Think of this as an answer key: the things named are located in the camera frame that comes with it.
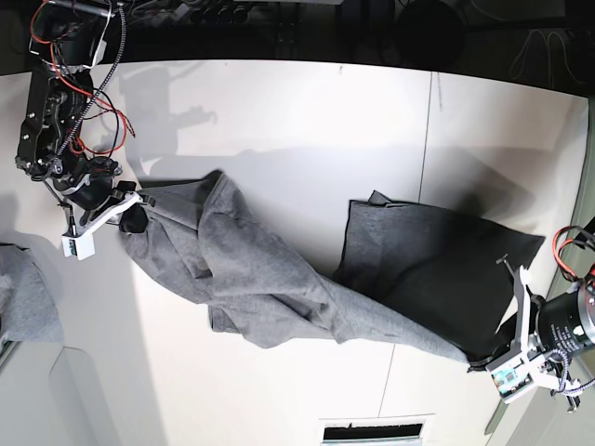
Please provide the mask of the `white bin at left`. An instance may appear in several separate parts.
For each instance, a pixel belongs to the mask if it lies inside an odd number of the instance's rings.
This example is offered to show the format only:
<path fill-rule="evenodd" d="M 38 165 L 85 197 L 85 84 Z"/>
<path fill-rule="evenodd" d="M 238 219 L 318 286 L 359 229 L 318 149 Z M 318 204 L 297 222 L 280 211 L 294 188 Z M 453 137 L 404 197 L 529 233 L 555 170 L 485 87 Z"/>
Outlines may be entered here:
<path fill-rule="evenodd" d="M 3 445 L 97 445 L 62 346 L 18 343 L 1 361 Z"/>

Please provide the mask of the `grey cloth pile at left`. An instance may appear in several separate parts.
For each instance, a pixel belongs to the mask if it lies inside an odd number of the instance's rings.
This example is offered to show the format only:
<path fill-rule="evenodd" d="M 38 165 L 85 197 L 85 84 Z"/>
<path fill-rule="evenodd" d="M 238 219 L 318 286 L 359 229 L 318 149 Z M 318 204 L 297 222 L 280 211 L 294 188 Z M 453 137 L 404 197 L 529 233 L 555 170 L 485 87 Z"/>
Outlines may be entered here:
<path fill-rule="evenodd" d="M 1 245 L 1 344 L 63 340 L 60 317 L 28 249 Z"/>

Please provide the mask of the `grey t-shirt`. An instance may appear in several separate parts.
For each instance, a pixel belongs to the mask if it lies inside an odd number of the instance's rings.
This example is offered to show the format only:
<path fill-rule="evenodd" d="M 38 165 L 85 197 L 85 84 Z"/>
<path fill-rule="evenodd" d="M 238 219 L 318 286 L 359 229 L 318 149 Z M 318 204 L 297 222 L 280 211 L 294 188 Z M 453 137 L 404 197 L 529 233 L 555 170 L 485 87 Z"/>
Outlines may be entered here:
<path fill-rule="evenodd" d="M 129 257 L 166 290 L 208 310 L 211 329 L 259 348 L 293 339 L 369 340 L 458 362 L 496 349 L 512 299 L 505 268 L 530 266 L 544 240 L 380 193 L 350 203 L 338 256 L 316 260 L 275 233 L 220 171 L 142 191 Z"/>

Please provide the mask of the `white vent grille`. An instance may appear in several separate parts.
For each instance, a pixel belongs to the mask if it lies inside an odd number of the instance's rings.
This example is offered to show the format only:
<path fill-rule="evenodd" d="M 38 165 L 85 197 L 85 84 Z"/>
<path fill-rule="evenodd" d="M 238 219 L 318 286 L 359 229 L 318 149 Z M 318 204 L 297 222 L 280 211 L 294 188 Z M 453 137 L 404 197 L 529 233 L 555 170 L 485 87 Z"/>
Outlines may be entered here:
<path fill-rule="evenodd" d="M 321 445 L 423 445 L 433 425 L 433 414 L 378 418 L 323 419 Z"/>

